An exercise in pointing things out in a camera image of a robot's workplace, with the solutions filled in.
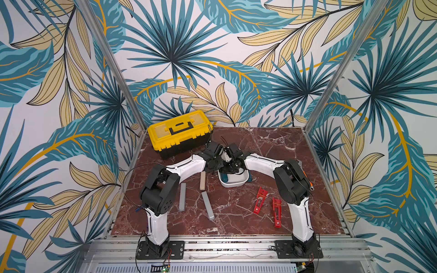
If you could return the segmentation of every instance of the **toolbox lid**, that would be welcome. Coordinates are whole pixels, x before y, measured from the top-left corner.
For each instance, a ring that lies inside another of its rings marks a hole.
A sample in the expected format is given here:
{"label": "toolbox lid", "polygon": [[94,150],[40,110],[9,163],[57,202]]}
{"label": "toolbox lid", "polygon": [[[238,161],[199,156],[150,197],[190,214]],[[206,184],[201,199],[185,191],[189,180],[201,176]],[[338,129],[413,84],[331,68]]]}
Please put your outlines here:
{"label": "toolbox lid", "polygon": [[203,111],[197,110],[147,128],[156,151],[179,145],[182,141],[212,132],[212,124]]}

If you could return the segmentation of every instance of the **black cable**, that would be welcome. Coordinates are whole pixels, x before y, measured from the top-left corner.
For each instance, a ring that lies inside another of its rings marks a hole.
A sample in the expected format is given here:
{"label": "black cable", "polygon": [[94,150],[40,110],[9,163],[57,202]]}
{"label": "black cable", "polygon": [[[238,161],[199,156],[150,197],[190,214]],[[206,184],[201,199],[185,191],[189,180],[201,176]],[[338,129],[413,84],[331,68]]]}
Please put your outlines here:
{"label": "black cable", "polygon": [[137,254],[138,254],[138,247],[139,247],[139,243],[140,243],[140,241],[141,241],[141,238],[142,238],[143,236],[145,236],[145,235],[146,235],[146,232],[143,230],[143,231],[141,232],[141,235],[140,235],[139,239],[138,239],[137,249],[136,249],[136,251],[135,251],[135,265],[136,265],[137,270],[138,270],[139,273],[141,273],[141,271],[140,271],[139,268],[138,268],[138,264],[137,264],[137,262],[136,262],[136,257],[137,257]]}
{"label": "black cable", "polygon": [[317,268],[319,267],[320,252],[322,251],[322,248],[320,247],[320,233],[318,234],[319,234],[319,247],[317,249],[319,250],[319,255],[317,256],[317,266],[314,269],[314,273],[316,273]]}

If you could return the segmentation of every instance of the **blue palm leaf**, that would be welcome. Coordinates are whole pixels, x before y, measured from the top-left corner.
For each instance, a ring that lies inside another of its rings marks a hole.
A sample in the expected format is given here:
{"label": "blue palm leaf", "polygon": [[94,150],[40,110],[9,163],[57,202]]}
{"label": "blue palm leaf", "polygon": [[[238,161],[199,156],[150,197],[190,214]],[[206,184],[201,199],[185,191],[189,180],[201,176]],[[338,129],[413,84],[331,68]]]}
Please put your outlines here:
{"label": "blue palm leaf", "polygon": [[[6,118],[6,122],[0,134],[0,146],[2,147],[4,147],[4,141],[9,127],[12,110],[13,109],[11,109],[8,117]],[[60,182],[47,183],[45,185],[28,189],[28,187],[31,186],[33,183],[37,182],[38,180],[50,174],[56,169],[49,169],[42,173],[36,174],[31,178],[28,178],[39,167],[50,161],[48,159],[43,159],[36,164],[30,166],[27,170],[22,171],[26,162],[42,148],[41,145],[30,150],[24,156],[18,159],[15,164],[12,164],[12,162],[15,160],[17,150],[20,146],[21,137],[23,135],[23,128],[24,123],[21,127],[19,135],[17,136],[17,139],[6,152],[3,161],[0,163],[0,230],[33,240],[33,238],[29,235],[27,231],[9,220],[17,218],[51,218],[51,215],[46,213],[45,211],[38,210],[10,210],[18,205],[28,202],[53,204],[53,202],[49,198],[34,196],[34,194],[41,191],[42,189],[45,189],[55,184],[59,184]]]}
{"label": "blue palm leaf", "polygon": [[294,113],[299,113],[299,115],[303,115],[308,98],[315,100],[323,93],[325,87],[328,85],[329,79],[334,73],[332,68],[335,65],[330,65],[325,68],[324,63],[322,63],[317,70],[314,71],[311,56],[311,64],[308,72],[306,72],[303,58],[302,72],[300,72],[293,55],[291,56],[291,65],[286,61],[285,63],[289,73],[273,63],[282,76],[270,74],[273,88],[268,93],[268,98],[269,103],[273,104],[273,107],[270,108],[267,113],[276,109],[276,115],[281,111],[289,112],[290,110],[293,110]]}
{"label": "blue palm leaf", "polygon": [[[57,15],[55,15],[54,12],[52,12],[50,10],[50,8],[47,6],[47,1],[44,0],[29,0],[31,4],[33,4],[36,9],[34,10],[28,3],[27,0],[9,0],[9,2],[11,3],[11,5],[15,8],[15,10],[18,12],[18,14],[26,20],[26,22],[35,30],[35,32],[39,33],[39,31],[35,28],[35,23],[32,23],[29,18],[27,17],[28,13],[31,13],[34,17],[34,19],[36,19],[41,26],[43,26],[47,31],[47,27],[46,24],[41,20],[41,18],[38,16],[37,12],[41,15],[44,16],[44,18],[46,20],[49,21],[49,23],[51,23],[55,29],[57,31],[59,31],[59,33],[61,33],[61,31],[59,30],[58,26],[56,25],[56,23],[53,21],[52,17],[56,17],[58,18]],[[23,6],[25,6],[26,10],[23,10],[23,8],[21,7],[20,3],[22,3]],[[56,1],[51,1],[53,4],[55,4],[65,15],[67,15],[67,13],[65,12],[65,10],[56,2]],[[9,43],[12,43],[12,41],[14,40],[14,27],[12,24],[12,18],[10,16],[10,11],[8,10],[6,4],[4,1],[0,1],[0,13],[3,16],[3,19],[6,23],[6,28],[9,34]]]}
{"label": "blue palm leaf", "polygon": [[[153,1],[150,1],[152,14],[149,14],[139,1],[135,0],[135,2],[146,17],[146,21],[127,9],[132,17],[141,25],[143,31],[128,24],[123,24],[126,29],[134,32],[139,37],[124,37],[124,39],[138,45],[141,49],[122,48],[122,50],[142,53],[148,55],[148,57],[130,58],[130,60],[142,62],[134,67],[156,65],[167,65],[168,67],[171,65],[174,85],[177,85],[177,80],[180,77],[188,89],[190,89],[190,84],[187,79],[188,76],[193,80],[195,87],[197,86],[196,78],[207,82],[199,72],[213,76],[204,68],[214,70],[214,67],[207,62],[216,62],[219,60],[204,56],[204,54],[219,48],[208,48],[207,46],[222,37],[208,39],[220,26],[212,26],[212,22],[209,22],[202,29],[195,32],[194,28],[198,26],[203,15],[201,14],[192,20],[191,15],[193,13],[194,0],[190,0],[187,9],[185,9],[185,1],[172,0],[170,13],[166,1],[161,0],[162,16]],[[176,18],[177,2],[181,3],[178,18]]]}
{"label": "blue palm leaf", "polygon": [[369,122],[366,123],[362,132],[371,126],[372,140],[375,135],[375,128],[378,125],[382,139],[385,135],[385,124],[388,126],[390,135],[394,135],[390,115],[401,124],[404,130],[407,130],[399,110],[431,117],[411,108],[405,102],[437,106],[435,102],[411,97],[421,94],[437,94],[437,89],[432,87],[437,83],[437,80],[417,82],[420,77],[437,71],[435,66],[426,68],[437,58],[437,33],[432,31],[436,22],[433,22],[425,31],[419,31],[421,24],[418,24],[416,29],[409,36],[406,36],[408,24],[409,20],[407,19],[400,35],[396,35],[396,28],[393,29],[385,53],[382,52],[382,42],[378,40],[376,62],[371,51],[367,52],[369,65],[365,65],[364,62],[358,60],[364,71],[364,77],[361,76],[360,72],[354,71],[357,80],[349,79],[351,83],[368,95],[364,103],[352,115],[354,117],[362,113],[355,130],[361,126],[365,117],[368,116]]}
{"label": "blue palm leaf", "polygon": [[155,110],[155,117],[153,119],[154,122],[165,121],[170,118],[179,117],[183,114],[188,114],[191,110],[191,106],[193,105],[193,102],[191,102],[187,108],[184,109],[181,97],[177,99],[177,108],[174,105],[175,98],[172,98],[170,101],[171,107],[163,103],[161,99],[159,99],[159,101],[163,107],[155,105],[157,110]]}
{"label": "blue palm leaf", "polygon": [[99,211],[99,214],[94,221],[93,225],[90,228],[90,231],[86,235],[85,239],[82,239],[82,237],[79,235],[75,227],[68,221],[69,230],[71,232],[71,235],[73,237],[73,241],[68,241],[62,238],[54,238],[50,236],[50,239],[52,240],[53,244],[62,248],[62,249],[68,249],[75,247],[75,249],[71,250],[70,252],[64,253],[64,254],[55,254],[51,251],[45,250],[45,256],[51,260],[51,261],[59,261],[56,263],[53,267],[48,269],[45,273],[50,273],[53,271],[57,271],[58,273],[71,273],[71,272],[77,272],[80,266],[80,261],[83,259],[83,253],[86,251],[89,244],[94,240],[97,239],[99,236],[103,234],[105,231],[106,224],[109,220],[109,216],[105,218],[105,214],[108,210],[104,210],[102,208]]}
{"label": "blue palm leaf", "polygon": [[[269,122],[270,116],[267,117],[264,121],[263,121],[263,119],[264,119],[264,116],[261,116],[260,120],[258,121],[257,127],[278,127],[279,125],[282,125],[287,120],[287,117],[278,121],[279,116],[277,116],[274,120],[272,120],[270,122]],[[288,124],[284,124],[282,127],[287,127],[290,124],[291,124],[291,122]]]}
{"label": "blue palm leaf", "polygon": [[276,11],[264,8],[260,0],[196,1],[211,22],[223,25],[224,30],[232,33],[261,33],[280,29],[295,19],[283,18]]}
{"label": "blue palm leaf", "polygon": [[333,155],[330,153],[335,149],[340,148],[344,144],[335,144],[343,131],[340,130],[340,126],[332,129],[332,123],[333,120],[331,121],[329,127],[327,126],[327,122],[325,122],[323,123],[322,127],[313,129],[310,133],[310,138],[314,148],[316,149],[317,156],[319,157],[320,162],[323,164],[325,172],[330,177],[336,177],[336,171],[331,159]]}
{"label": "blue palm leaf", "polygon": [[121,139],[126,142],[125,134],[127,132],[127,124],[131,124],[133,121],[131,115],[126,109],[125,97],[121,93],[121,89],[115,78],[112,76],[111,71],[108,69],[104,72],[104,75],[105,79],[103,80],[96,74],[100,82],[94,80],[94,78],[92,79],[92,81],[99,87],[84,82],[91,92],[83,90],[83,92],[89,93],[91,96],[100,99],[101,102],[81,102],[88,105],[98,106],[98,108],[90,111],[87,114],[87,117],[94,116],[95,119],[101,118],[101,121],[106,124],[107,130],[110,134],[117,135],[118,143],[121,145]]}

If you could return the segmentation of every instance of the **marble surface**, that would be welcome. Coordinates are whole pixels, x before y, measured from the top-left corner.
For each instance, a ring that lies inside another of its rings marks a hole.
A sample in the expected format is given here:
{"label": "marble surface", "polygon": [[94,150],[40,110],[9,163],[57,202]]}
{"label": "marble surface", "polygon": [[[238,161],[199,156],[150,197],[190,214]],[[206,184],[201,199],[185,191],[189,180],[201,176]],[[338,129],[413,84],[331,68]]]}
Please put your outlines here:
{"label": "marble surface", "polygon": [[[214,128],[213,139],[222,143],[220,136],[230,144],[235,142],[240,149],[253,151],[273,159],[299,159],[312,181],[314,197],[309,201],[312,226],[320,234],[340,234],[343,230],[335,208],[325,189],[320,173],[300,128]],[[191,152],[161,160],[146,136],[136,165],[159,162],[164,165],[188,158]],[[127,197],[140,204],[138,197],[152,164],[140,166],[133,171],[126,191]],[[287,204],[282,201],[282,227],[274,227],[273,197],[280,198],[274,179],[258,172],[251,172],[252,182],[243,186],[225,188],[217,173],[206,174],[206,191],[214,211],[215,220],[210,221],[205,209],[200,185],[200,174],[184,181],[187,183],[185,211],[179,212],[179,190],[168,215],[168,230],[173,235],[253,235],[291,234],[292,222]],[[259,187],[268,191],[260,213],[253,209]],[[123,200],[111,235],[137,235],[147,231],[147,214],[135,211],[135,206]]]}

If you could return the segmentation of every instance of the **yellow leaf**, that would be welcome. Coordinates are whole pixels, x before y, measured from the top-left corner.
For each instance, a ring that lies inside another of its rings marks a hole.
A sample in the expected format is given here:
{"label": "yellow leaf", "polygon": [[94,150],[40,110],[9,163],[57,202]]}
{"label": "yellow leaf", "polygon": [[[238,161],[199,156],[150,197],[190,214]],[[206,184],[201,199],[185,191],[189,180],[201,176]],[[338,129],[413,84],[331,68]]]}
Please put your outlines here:
{"label": "yellow leaf", "polygon": [[59,117],[61,119],[61,126],[65,127],[67,126],[71,120],[72,120],[72,114],[71,114],[71,105],[70,105],[70,95],[69,91],[70,86],[68,84],[68,81],[65,82],[65,92],[61,99],[61,104],[59,106]]}
{"label": "yellow leaf", "polygon": [[58,223],[62,216],[67,212],[68,208],[63,208],[53,212],[52,218],[46,218],[32,231],[30,236],[33,240],[27,240],[24,245],[23,255],[28,259],[30,255],[39,247],[42,240],[47,237],[52,228]]}
{"label": "yellow leaf", "polygon": [[306,123],[306,118],[301,115],[295,115],[295,119],[301,123]]}
{"label": "yellow leaf", "polygon": [[40,210],[51,210],[60,206],[65,205],[66,203],[69,203],[73,201],[76,198],[79,198],[83,195],[87,195],[90,191],[78,191],[78,190],[65,190],[57,195],[54,195],[50,197],[50,199],[53,201],[54,205],[49,204],[41,204],[41,203],[35,203],[33,206]]}
{"label": "yellow leaf", "polygon": [[320,18],[305,31],[301,42],[301,47],[302,47],[301,57],[305,56],[308,53],[312,41],[314,40],[314,37],[320,31],[320,29],[322,28],[323,24],[326,22],[327,19],[328,19],[327,16]]}
{"label": "yellow leaf", "polygon": [[250,37],[238,37],[238,39],[246,45],[258,46],[268,45],[277,41],[282,41],[287,38],[291,33],[296,31],[295,29],[277,29],[263,33],[259,33]]}
{"label": "yellow leaf", "polygon": [[263,66],[261,67],[261,71],[262,72],[272,72],[273,69],[273,62],[274,62],[274,58],[275,58],[275,51],[276,47],[272,50],[272,52],[270,52],[269,55],[267,55],[266,59],[263,62]]}
{"label": "yellow leaf", "polygon": [[259,60],[261,60],[267,53],[269,53],[272,49],[274,50],[276,47],[278,46],[278,44],[273,45],[267,49],[263,49],[260,51],[257,51],[255,53],[252,53],[249,55],[249,57],[247,57],[242,64],[247,65],[247,66],[254,66]]}
{"label": "yellow leaf", "polygon": [[90,48],[90,38],[88,37],[88,28],[85,24],[85,20],[83,19],[82,14],[77,11],[76,12],[76,24],[77,30],[79,32],[80,39],[82,40],[85,49],[88,52],[88,56],[91,58],[91,48]]}
{"label": "yellow leaf", "polygon": [[346,216],[346,220],[349,223],[355,223],[355,220],[357,219],[357,215],[355,214],[355,212],[351,208],[344,210],[344,216]]}
{"label": "yellow leaf", "polygon": [[70,175],[73,178],[74,182],[85,188],[95,189],[103,185],[94,173],[82,171],[76,168],[71,162]]}
{"label": "yellow leaf", "polygon": [[350,25],[352,25],[353,22],[355,22],[356,18],[361,12],[363,6],[356,7],[352,11],[345,14],[343,17],[340,18],[331,28],[329,31],[328,36],[326,37],[325,41],[322,45],[325,45],[335,39],[338,35],[340,35],[343,31],[346,30]]}
{"label": "yellow leaf", "polygon": [[[74,2],[72,0],[56,0],[56,3],[64,10],[61,10],[55,2],[52,0],[44,0],[47,7],[44,10],[49,14],[50,17],[57,17],[70,13],[74,8]],[[34,12],[39,15],[43,15],[38,9],[34,9]]]}
{"label": "yellow leaf", "polygon": [[238,127],[250,127],[250,126],[249,126],[249,123],[247,121],[245,121],[245,122],[240,122],[238,124]]}
{"label": "yellow leaf", "polygon": [[346,177],[346,181],[349,185],[351,185],[352,177],[350,176],[350,174],[351,174],[350,164],[349,164],[349,160],[344,155],[342,148],[340,148],[340,162],[342,163],[341,169],[343,170],[343,173]]}
{"label": "yellow leaf", "polygon": [[347,156],[349,156],[349,158],[352,160],[354,156],[352,154],[352,145],[350,144],[349,138],[346,136],[344,132],[341,134],[340,137],[341,137],[341,142],[344,143],[342,147],[346,151]]}
{"label": "yellow leaf", "polygon": [[98,204],[98,206],[97,206],[96,212],[94,213],[94,216],[93,216],[93,218],[91,219],[91,221],[94,220],[94,219],[97,217],[97,215],[99,215],[100,210],[101,210],[101,209],[103,208],[103,206],[106,204],[106,200],[109,198],[109,196],[111,195],[111,193],[114,191],[115,187],[116,187],[115,185],[109,185],[109,186],[106,186],[106,189],[105,189],[105,191],[103,192],[102,197],[100,197],[99,204]]}
{"label": "yellow leaf", "polygon": [[172,93],[172,94],[178,94],[178,95],[184,95],[184,96],[190,96],[193,98],[197,98],[198,96],[196,95],[196,93],[194,93],[193,91],[188,91],[187,88],[185,87],[180,87],[180,86],[174,86],[174,87],[170,87],[167,89],[167,93]]}
{"label": "yellow leaf", "polygon": [[[336,5],[339,6],[339,0],[325,0],[328,5]],[[359,3],[364,2],[364,0],[341,0],[341,6],[353,6]]]}
{"label": "yellow leaf", "polygon": [[118,180],[120,181],[120,184],[123,185],[125,183],[126,174],[124,171],[118,172]]}
{"label": "yellow leaf", "polygon": [[435,0],[414,0],[414,14],[419,20],[429,21],[437,19],[437,3]]}
{"label": "yellow leaf", "polygon": [[349,136],[349,142],[352,145],[352,143],[354,142],[354,139],[355,139],[354,122],[350,119],[349,116],[346,115],[343,117],[343,124],[344,124],[344,127],[346,128],[347,135]]}
{"label": "yellow leaf", "polygon": [[79,52],[79,48],[77,47],[77,43],[74,40],[73,34],[71,34],[71,32],[68,32],[67,42],[73,60],[76,61],[77,65],[80,67],[80,69],[82,69],[82,71],[85,72],[85,74],[88,77],[91,77],[90,70],[88,69],[88,66],[85,64],[85,61],[83,60],[82,55]]}
{"label": "yellow leaf", "polygon": [[256,69],[258,69],[259,71],[261,71],[261,67],[263,67],[263,63],[259,63],[256,66],[254,66]]}
{"label": "yellow leaf", "polygon": [[77,225],[78,223],[82,222],[85,218],[88,217],[90,211],[93,211],[93,209],[96,207],[97,203],[99,202],[99,198],[104,190],[105,187],[101,187],[100,189],[95,191],[90,197],[88,197],[88,200],[85,202],[85,205],[80,211],[80,214],[77,217],[76,222],[74,222],[74,225]]}
{"label": "yellow leaf", "polygon": [[225,83],[221,83],[215,89],[215,99],[217,100],[218,107],[224,112],[228,111],[229,98],[225,93]]}
{"label": "yellow leaf", "polygon": [[291,124],[291,115],[287,116],[284,122],[279,125],[279,127],[285,127]]}
{"label": "yellow leaf", "polygon": [[193,103],[193,104],[210,104],[209,102],[201,99],[201,98],[183,98],[181,99],[185,103]]}
{"label": "yellow leaf", "polygon": [[201,110],[202,112],[209,114],[209,115],[224,115],[223,112],[212,108],[212,107],[193,107],[196,110]]}
{"label": "yellow leaf", "polygon": [[404,21],[405,16],[407,15],[409,3],[410,0],[406,0],[404,5],[402,6],[402,9],[398,13],[398,17],[396,18],[396,30],[398,30],[399,27],[402,25],[402,22]]}
{"label": "yellow leaf", "polygon": [[198,84],[197,88],[195,88],[194,82],[191,78],[189,78],[188,81],[190,82],[190,86],[193,89],[193,91],[196,90],[197,94],[199,94],[201,97],[204,97],[207,101],[213,103],[212,98],[211,98],[211,94],[208,92],[208,90],[203,88],[200,84]]}
{"label": "yellow leaf", "polygon": [[229,115],[234,120],[234,122],[240,120],[242,109],[243,108],[238,102],[236,102],[234,105],[231,106],[231,109],[229,110]]}
{"label": "yellow leaf", "polygon": [[38,35],[33,36],[24,41],[19,41],[11,44],[11,46],[16,48],[26,48],[26,47],[34,47],[38,50],[48,48],[51,43],[53,43],[53,52],[57,53],[64,43],[64,33],[66,29],[65,24],[56,24],[59,31],[52,24],[47,27],[47,30],[41,31]]}
{"label": "yellow leaf", "polygon": [[108,206],[108,209],[111,209],[112,207],[115,206],[115,204],[118,201],[119,196],[120,196],[120,193],[115,194],[114,198],[112,199],[111,203]]}
{"label": "yellow leaf", "polygon": [[88,88],[83,82],[82,73],[80,73],[79,69],[76,67],[76,65],[74,64],[73,60],[70,57],[70,54],[68,53],[67,53],[67,65],[74,86],[82,94],[82,96],[85,98],[86,101],[90,101],[90,95],[87,92],[84,92],[84,91],[88,91]]}
{"label": "yellow leaf", "polygon": [[28,102],[29,105],[43,105],[51,101],[59,89],[65,76],[64,56],[57,59],[44,77],[38,94]]}
{"label": "yellow leaf", "polygon": [[313,16],[312,6],[303,7],[303,15],[302,15],[302,7],[277,7],[271,5],[265,5],[265,7],[269,10],[277,11],[279,16],[284,18],[296,18],[290,24],[302,24],[313,20],[319,16],[326,14],[326,10],[322,8],[316,9],[316,14]]}
{"label": "yellow leaf", "polygon": [[437,155],[424,155],[431,170],[437,171]]}
{"label": "yellow leaf", "polygon": [[340,202],[341,200],[340,200],[340,194],[338,193],[337,183],[339,183],[338,180],[331,182],[332,190],[334,192],[335,198],[337,199],[338,202]]}
{"label": "yellow leaf", "polygon": [[371,188],[364,185],[358,185],[350,194],[348,203],[351,205],[356,205],[370,196]]}
{"label": "yellow leaf", "polygon": [[79,115],[79,112],[77,110],[74,111],[74,119],[83,118]]}
{"label": "yellow leaf", "polygon": [[358,129],[357,139],[355,140],[354,165],[357,163],[358,157],[360,157],[364,149],[364,133],[361,133],[364,129],[364,126],[366,126],[366,122],[361,124],[360,128]]}
{"label": "yellow leaf", "polygon": [[383,154],[374,152],[364,157],[354,170],[354,180],[352,181],[352,184],[365,179],[369,175],[373,164],[375,164],[375,162],[383,156]]}
{"label": "yellow leaf", "polygon": [[116,184],[115,175],[111,172],[107,165],[99,165],[100,177],[108,184]]}
{"label": "yellow leaf", "polygon": [[74,93],[72,90],[70,90],[71,99],[73,100],[74,109],[76,110],[74,112],[74,119],[77,118],[83,118],[88,113],[87,107],[81,102],[81,99],[79,98],[76,93]]}
{"label": "yellow leaf", "polygon": [[232,124],[232,121],[228,117],[224,117],[224,116],[211,116],[211,117],[208,117],[208,119],[210,121],[221,121],[224,123]]}
{"label": "yellow leaf", "polygon": [[337,171],[338,180],[340,181],[341,190],[343,191],[344,199],[347,199],[349,195],[349,183],[346,181],[343,173],[338,169],[337,163],[335,163],[335,170]]}
{"label": "yellow leaf", "polygon": [[79,211],[84,198],[85,196],[82,196],[79,200],[74,202],[74,204],[71,207],[68,208],[67,212],[64,214],[61,221],[59,222],[59,225],[56,228],[53,237],[59,238],[62,235],[62,233],[67,229],[68,221],[72,222],[73,219],[76,217],[76,214]]}
{"label": "yellow leaf", "polygon": [[291,55],[296,52],[298,48],[299,37],[303,31],[301,28],[298,32],[294,33],[291,38],[285,43],[285,45],[281,48],[279,52],[279,62],[278,66],[282,67],[286,62],[291,59]]}
{"label": "yellow leaf", "polygon": [[119,2],[121,5],[125,6],[126,8],[128,8],[128,9],[134,11],[134,8],[132,7],[132,4],[131,4],[131,2],[130,2],[129,0],[118,0],[118,2]]}

